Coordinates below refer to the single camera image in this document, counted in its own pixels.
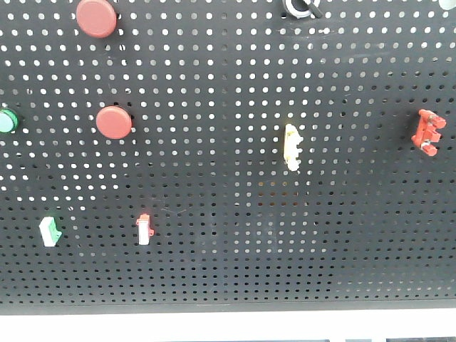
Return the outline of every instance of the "black surface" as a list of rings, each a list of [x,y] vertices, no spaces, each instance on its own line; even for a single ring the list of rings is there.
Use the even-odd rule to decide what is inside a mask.
[[[119,1],[97,40],[77,1],[22,2],[0,3],[0,102],[24,118],[0,136],[0,312],[455,306],[456,11]],[[123,141],[95,129],[115,103]],[[448,122],[436,157],[410,141],[421,108]]]

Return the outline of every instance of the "black pegboard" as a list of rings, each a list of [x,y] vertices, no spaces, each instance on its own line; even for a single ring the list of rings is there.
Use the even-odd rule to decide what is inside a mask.
[[[99,40],[76,5],[0,1],[0,103],[23,118],[0,136],[0,312],[454,306],[456,10],[119,0]],[[113,104],[124,140],[95,129]],[[436,157],[410,141],[421,108],[448,122]]]

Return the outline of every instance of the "red round button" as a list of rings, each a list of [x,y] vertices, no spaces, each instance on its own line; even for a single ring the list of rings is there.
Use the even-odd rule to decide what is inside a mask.
[[[76,9],[79,27],[89,36],[106,38],[115,30],[117,15],[106,0],[82,0]]]
[[[123,139],[131,132],[131,117],[120,107],[103,108],[97,114],[97,128],[109,139]]]

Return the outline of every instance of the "green button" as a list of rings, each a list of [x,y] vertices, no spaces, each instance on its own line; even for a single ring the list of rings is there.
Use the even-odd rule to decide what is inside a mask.
[[[14,111],[8,108],[0,109],[0,133],[10,133],[19,126],[19,118]]]

